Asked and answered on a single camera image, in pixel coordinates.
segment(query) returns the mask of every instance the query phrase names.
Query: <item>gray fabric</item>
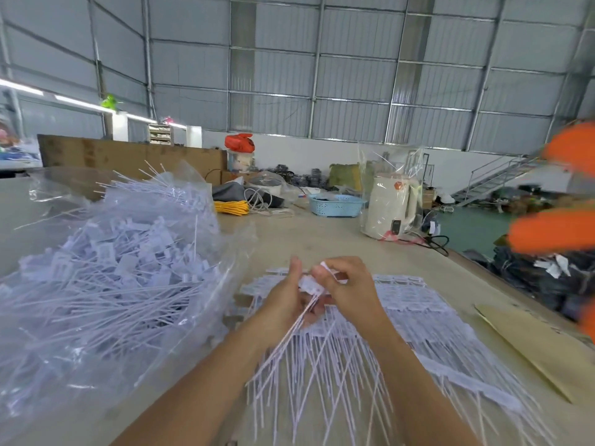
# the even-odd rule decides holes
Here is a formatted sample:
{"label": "gray fabric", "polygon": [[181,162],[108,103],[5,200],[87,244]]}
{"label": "gray fabric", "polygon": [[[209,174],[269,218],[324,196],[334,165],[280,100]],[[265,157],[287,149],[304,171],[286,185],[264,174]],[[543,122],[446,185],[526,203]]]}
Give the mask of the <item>gray fabric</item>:
{"label": "gray fabric", "polygon": [[213,201],[218,202],[241,202],[242,200],[246,200],[244,187],[235,181],[228,181],[219,186],[213,186],[212,194]]}

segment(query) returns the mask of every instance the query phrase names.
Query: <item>clear plastic bag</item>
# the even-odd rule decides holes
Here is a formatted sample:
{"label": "clear plastic bag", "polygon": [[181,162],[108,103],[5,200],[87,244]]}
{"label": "clear plastic bag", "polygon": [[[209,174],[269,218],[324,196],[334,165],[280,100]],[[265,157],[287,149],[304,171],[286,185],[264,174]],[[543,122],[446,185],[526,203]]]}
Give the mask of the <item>clear plastic bag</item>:
{"label": "clear plastic bag", "polygon": [[246,185],[265,190],[271,195],[285,199],[285,206],[295,202],[299,195],[302,194],[299,188],[288,184],[281,175],[269,171],[258,172],[246,182]]}
{"label": "clear plastic bag", "polygon": [[411,239],[422,223],[422,149],[360,144],[361,231],[375,239]]}
{"label": "clear plastic bag", "polygon": [[[191,197],[175,197],[196,185],[175,182],[166,194],[107,186],[79,216],[26,227],[55,244],[0,280],[0,443],[82,394],[119,402],[168,356],[188,370],[220,330],[255,228],[213,233]],[[46,203],[79,200],[33,184]]]}

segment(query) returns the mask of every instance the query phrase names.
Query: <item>green floor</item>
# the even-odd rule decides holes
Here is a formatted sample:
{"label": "green floor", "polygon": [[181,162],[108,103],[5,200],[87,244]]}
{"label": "green floor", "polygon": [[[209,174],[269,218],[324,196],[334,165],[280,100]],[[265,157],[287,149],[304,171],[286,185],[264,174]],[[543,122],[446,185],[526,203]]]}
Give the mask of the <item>green floor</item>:
{"label": "green floor", "polygon": [[450,238],[448,247],[463,252],[473,248],[492,258],[494,241],[508,232],[512,216],[480,208],[455,208],[439,214],[440,234]]}

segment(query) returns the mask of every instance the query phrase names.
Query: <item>table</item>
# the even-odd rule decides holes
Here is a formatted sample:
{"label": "table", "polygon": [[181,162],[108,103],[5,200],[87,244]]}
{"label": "table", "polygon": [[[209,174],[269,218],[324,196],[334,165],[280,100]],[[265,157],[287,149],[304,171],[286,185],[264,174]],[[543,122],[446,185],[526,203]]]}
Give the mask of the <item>table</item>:
{"label": "table", "polygon": [[[245,282],[258,277],[268,268],[287,266],[291,254],[298,255],[305,267],[310,267],[330,256],[358,255],[373,273],[416,275],[424,278],[458,311],[469,323],[478,337],[517,375],[525,388],[544,407],[559,444],[591,445],[595,438],[595,410],[590,407],[571,405],[564,402],[544,381],[497,336],[474,310],[474,304],[492,304],[506,307],[518,304],[519,300],[498,288],[489,279],[480,277],[473,266],[469,269],[455,259],[443,257],[433,250],[418,246],[403,246],[370,239],[359,232],[357,219],[333,219],[315,216],[305,210],[296,209],[294,217],[278,218],[262,215],[232,217],[220,215],[222,228],[230,231],[254,222],[258,232],[258,247],[250,260]],[[572,330],[568,322],[552,316],[550,322],[559,322],[563,330]],[[125,426],[135,419],[168,385],[175,380],[173,368],[167,368],[115,409],[105,412],[103,408],[81,401],[77,407],[66,413],[58,413],[51,419],[35,425],[25,435],[10,442],[10,446],[31,444],[61,444],[106,446]],[[312,426],[316,413],[309,413]],[[217,444],[228,439],[238,441],[239,446],[252,443],[252,418],[250,410],[239,401],[223,426]],[[261,435],[256,444],[271,444],[270,437]],[[280,446],[291,442],[280,441]],[[332,438],[331,446],[347,444],[339,438]]]}

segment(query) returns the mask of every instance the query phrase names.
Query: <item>green object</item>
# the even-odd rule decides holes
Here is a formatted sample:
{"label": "green object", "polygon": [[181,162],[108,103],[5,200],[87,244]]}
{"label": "green object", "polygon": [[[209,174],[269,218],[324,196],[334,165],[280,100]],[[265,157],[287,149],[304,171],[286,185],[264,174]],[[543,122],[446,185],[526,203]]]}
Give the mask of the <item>green object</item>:
{"label": "green object", "polygon": [[118,103],[121,103],[121,102],[116,100],[112,94],[108,94],[108,96],[105,98],[105,100],[103,102],[101,102],[101,106],[106,107],[108,109],[113,109],[114,111],[117,111]]}

